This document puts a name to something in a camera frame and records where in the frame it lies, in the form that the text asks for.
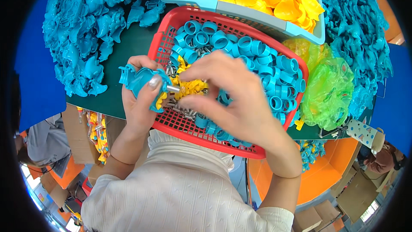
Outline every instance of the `person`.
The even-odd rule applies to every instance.
[[[31,126],[27,144],[21,136],[14,140],[21,164],[43,168],[71,153],[61,113]]]
[[[405,166],[407,161],[406,156],[388,141],[384,142],[382,149],[376,155],[373,155],[364,145],[361,146],[359,152],[363,156],[361,159],[363,164],[370,171],[378,174],[384,174],[391,169],[399,170]]]
[[[136,68],[159,66],[147,56],[128,61]],[[122,89],[127,124],[113,144],[82,219],[92,231],[290,231],[301,180],[298,147],[268,107],[260,78],[239,58],[215,51],[180,74],[183,81],[207,80],[208,95],[188,95],[179,102],[203,113],[234,137],[266,151],[273,172],[259,209],[242,201],[230,182],[232,156],[150,130],[156,113],[149,106],[159,93],[154,75],[137,98]],[[220,105],[222,88],[234,101]],[[150,152],[133,170],[147,132]]]

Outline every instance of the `left hand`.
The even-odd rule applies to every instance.
[[[134,65],[137,71],[141,67],[147,67],[152,70],[162,68],[160,64],[151,60],[146,55],[130,57],[127,63]],[[161,84],[162,78],[159,75],[154,75],[139,91],[137,98],[131,90],[126,89],[125,85],[123,85],[121,98],[126,114],[126,130],[130,132],[133,137],[145,136],[152,127],[156,112],[149,110],[149,106],[159,94]]]

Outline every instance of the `person in brown shirt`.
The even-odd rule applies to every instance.
[[[402,152],[388,141],[385,141],[382,150],[375,156],[371,153],[363,163],[368,166],[370,171],[383,174],[389,172],[392,168],[399,170],[405,166],[406,160]]]

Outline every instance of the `person in gray shirt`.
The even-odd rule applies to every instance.
[[[60,113],[30,127],[27,144],[21,136],[15,143],[19,162],[37,167],[46,167],[70,154]]]

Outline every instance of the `green table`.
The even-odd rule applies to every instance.
[[[176,5],[167,4],[165,13],[175,8]],[[102,84],[108,86],[108,89],[97,96],[80,97],[73,95],[72,97],[66,96],[66,101],[70,104],[83,107],[88,110],[100,112],[108,116],[114,116],[117,118],[125,119],[123,104],[121,102],[121,86],[119,84],[120,69],[119,66],[125,66],[129,57],[134,55],[147,55],[150,44],[154,34],[159,28],[160,22],[153,24],[151,27],[142,28],[138,23],[133,23],[129,29],[125,29],[121,35],[121,43],[115,43],[113,46],[113,54],[109,58],[102,62],[104,66],[104,78]],[[366,109],[361,116],[360,120],[363,120],[364,116],[367,116],[368,123],[372,116],[373,110]],[[296,126],[292,126],[288,129],[288,134],[294,140],[319,140],[319,127],[303,125],[301,131],[296,130]],[[327,136],[324,139],[332,139],[331,136]]]

